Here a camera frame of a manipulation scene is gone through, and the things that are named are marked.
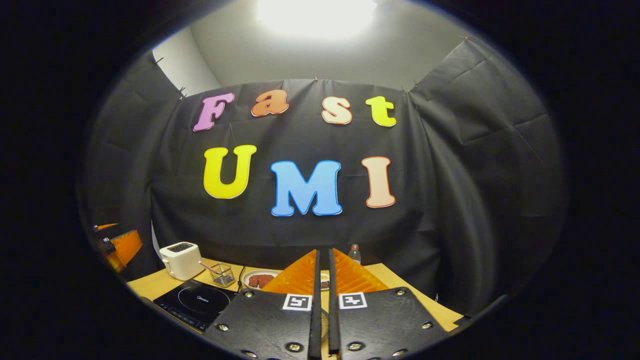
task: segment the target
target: screw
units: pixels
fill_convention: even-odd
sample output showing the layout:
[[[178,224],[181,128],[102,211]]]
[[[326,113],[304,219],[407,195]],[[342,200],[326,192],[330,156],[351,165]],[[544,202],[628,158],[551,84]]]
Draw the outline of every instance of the screw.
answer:
[[[242,353],[247,356],[258,357],[258,355],[254,354],[253,352],[250,352],[249,350],[242,350]]]
[[[302,345],[300,345],[299,343],[288,343],[287,344],[287,350],[289,350],[291,352],[301,352],[302,351]]]
[[[358,350],[362,350],[364,348],[364,344],[363,343],[359,343],[357,341],[352,342],[349,344],[349,350],[350,351],[358,351]]]

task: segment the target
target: ceiling light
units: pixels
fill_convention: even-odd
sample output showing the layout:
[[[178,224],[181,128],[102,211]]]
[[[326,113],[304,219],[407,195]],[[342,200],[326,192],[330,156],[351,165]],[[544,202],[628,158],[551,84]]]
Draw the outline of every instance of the ceiling light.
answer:
[[[273,31],[309,38],[343,38],[367,27],[373,0],[259,0],[258,21]]]

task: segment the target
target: white wall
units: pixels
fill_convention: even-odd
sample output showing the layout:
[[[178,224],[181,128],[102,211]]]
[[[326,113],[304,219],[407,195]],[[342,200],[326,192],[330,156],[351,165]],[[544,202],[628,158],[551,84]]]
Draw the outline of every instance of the white wall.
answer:
[[[156,61],[176,89],[185,89],[185,96],[220,87],[216,76],[202,58],[193,41],[191,26],[178,31],[153,49]]]

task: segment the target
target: pink letter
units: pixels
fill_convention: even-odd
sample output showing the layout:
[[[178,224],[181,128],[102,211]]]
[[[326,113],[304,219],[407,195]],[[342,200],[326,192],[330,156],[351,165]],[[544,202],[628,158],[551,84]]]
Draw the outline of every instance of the pink letter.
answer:
[[[216,119],[220,118],[222,111],[225,109],[225,102],[232,102],[234,100],[234,94],[232,92],[228,94],[222,94],[218,96],[212,96],[204,99],[202,103],[204,107],[200,113],[198,123],[193,127],[193,131],[209,130],[213,127],[212,117]]]
[[[367,206],[370,208],[386,208],[396,203],[396,198],[389,190],[387,166],[391,160],[384,156],[372,156],[362,160],[362,166],[369,171],[369,191]]]

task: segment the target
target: blue letter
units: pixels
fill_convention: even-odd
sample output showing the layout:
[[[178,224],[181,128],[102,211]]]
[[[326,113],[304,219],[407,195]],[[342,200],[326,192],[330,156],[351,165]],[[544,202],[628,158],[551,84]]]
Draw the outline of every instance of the blue letter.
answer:
[[[289,194],[302,215],[309,211],[311,201],[317,194],[313,212],[316,215],[338,215],[342,206],[338,204],[336,177],[340,170],[337,161],[320,161],[309,181],[305,181],[292,161],[278,161],[271,164],[271,171],[276,174],[276,206],[271,214],[277,217],[289,217],[294,209],[289,205]]]

